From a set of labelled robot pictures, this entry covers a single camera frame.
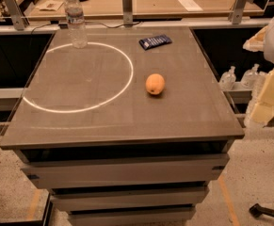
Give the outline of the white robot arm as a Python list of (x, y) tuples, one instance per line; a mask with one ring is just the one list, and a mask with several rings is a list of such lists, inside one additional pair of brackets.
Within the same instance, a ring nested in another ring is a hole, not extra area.
[[(264, 54), (264, 59), (274, 64), (274, 17), (269, 24), (246, 40), (243, 48)], [(248, 128), (266, 126), (274, 117), (274, 68), (258, 77), (252, 90), (244, 124)]]

